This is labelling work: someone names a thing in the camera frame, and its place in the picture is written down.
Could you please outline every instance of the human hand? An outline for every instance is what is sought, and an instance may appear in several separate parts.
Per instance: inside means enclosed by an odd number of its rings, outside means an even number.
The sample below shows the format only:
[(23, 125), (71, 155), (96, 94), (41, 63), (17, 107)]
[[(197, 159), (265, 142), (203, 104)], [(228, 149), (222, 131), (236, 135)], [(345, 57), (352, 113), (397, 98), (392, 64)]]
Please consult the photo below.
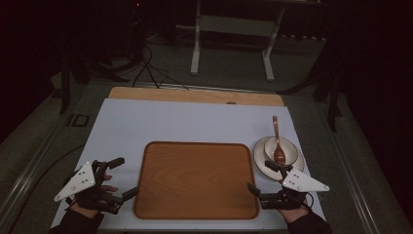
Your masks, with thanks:
[[(105, 174), (103, 176), (104, 180), (109, 180), (111, 178), (112, 178), (112, 175)], [(100, 188), (105, 192), (116, 192), (118, 190), (117, 187), (113, 187), (113, 186), (110, 186), (110, 185), (101, 185)], [(97, 214), (99, 214), (99, 211), (97, 211), (97, 210), (89, 210), (89, 209), (80, 207), (79, 204), (77, 204), (75, 200), (73, 200), (73, 204), (70, 207), (70, 210), (72, 210), (74, 212), (77, 212), (77, 213), (79, 213), (79, 214), (81, 214), (85, 217), (88, 217), (88, 218), (94, 218)]]
[(291, 223), (295, 220), (297, 220), (298, 218), (307, 215), (309, 213), (309, 210), (304, 207), (301, 206), (298, 209), (295, 210), (277, 210), (282, 217), (285, 219), (285, 222), (287, 223)]

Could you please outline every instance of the white tabletop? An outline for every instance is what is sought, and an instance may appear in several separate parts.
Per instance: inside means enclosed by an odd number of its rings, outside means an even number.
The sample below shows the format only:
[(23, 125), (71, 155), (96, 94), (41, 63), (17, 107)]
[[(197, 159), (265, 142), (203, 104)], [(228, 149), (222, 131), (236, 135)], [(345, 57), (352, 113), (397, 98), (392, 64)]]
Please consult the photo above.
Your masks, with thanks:
[[(191, 103), (174, 101), (111, 99), (104, 101), (77, 168), (86, 162), (111, 161), (124, 157), (126, 163), (108, 170), (110, 184), (121, 194), (137, 186), (145, 146), (155, 140), (186, 142), (242, 143), (253, 148), (262, 137), (273, 136), (273, 115), (279, 116), (280, 135), (300, 150), (298, 136), (287, 107)], [(252, 163), (256, 186), (263, 193), (274, 193), (281, 186), (268, 178)], [(304, 173), (309, 174), (307, 166)], [(315, 199), (313, 210), (324, 217)], [(252, 220), (143, 220), (133, 214), (134, 199), (127, 201), (119, 213), (107, 214), (100, 225), (103, 230), (275, 230), (285, 229), (277, 211), (261, 210)], [(58, 225), (67, 204), (62, 202), (53, 226)]]

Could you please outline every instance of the spoon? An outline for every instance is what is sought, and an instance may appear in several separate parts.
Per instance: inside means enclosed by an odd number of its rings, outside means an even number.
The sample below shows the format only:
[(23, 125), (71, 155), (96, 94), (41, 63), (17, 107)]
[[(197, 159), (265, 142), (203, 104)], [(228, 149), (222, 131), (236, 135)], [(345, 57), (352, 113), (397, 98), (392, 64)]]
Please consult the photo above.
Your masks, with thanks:
[(282, 150), (282, 146), (280, 145), (280, 134), (279, 134), (279, 117), (277, 115), (273, 116), (273, 125), (274, 125), (274, 132), (276, 132), (276, 142), (277, 147), (274, 151), (274, 161), (277, 164), (285, 165), (285, 153)]

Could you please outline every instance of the stand leg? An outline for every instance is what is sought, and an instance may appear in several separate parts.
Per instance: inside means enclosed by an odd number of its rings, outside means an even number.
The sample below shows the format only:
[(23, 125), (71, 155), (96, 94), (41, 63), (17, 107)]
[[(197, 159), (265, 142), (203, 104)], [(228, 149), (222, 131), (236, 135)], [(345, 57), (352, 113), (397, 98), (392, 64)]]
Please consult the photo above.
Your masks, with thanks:
[(273, 66), (271, 65), (270, 55), (273, 51), (274, 43), (276, 42), (277, 35), (279, 33), (280, 25), (282, 23), (282, 17), (285, 12), (285, 8), (281, 8), (277, 21), (274, 23), (273, 31), (271, 33), (270, 44), (267, 50), (262, 51), (262, 59), (264, 61), (265, 74), (267, 76), (267, 81), (273, 82), (275, 80), (273, 73)]
[(198, 67), (200, 64), (200, 33), (201, 33), (201, 0), (197, 1), (197, 18), (195, 22), (195, 46), (194, 54), (192, 55), (191, 74), (198, 74)]

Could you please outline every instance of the wooden tray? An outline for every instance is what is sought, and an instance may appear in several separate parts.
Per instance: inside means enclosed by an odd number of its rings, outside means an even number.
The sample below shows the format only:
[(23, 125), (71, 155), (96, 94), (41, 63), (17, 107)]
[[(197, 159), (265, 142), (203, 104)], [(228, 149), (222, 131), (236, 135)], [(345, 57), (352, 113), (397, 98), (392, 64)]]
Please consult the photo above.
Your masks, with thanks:
[(145, 147), (134, 213), (141, 219), (253, 219), (249, 149), (235, 143), (153, 141)]

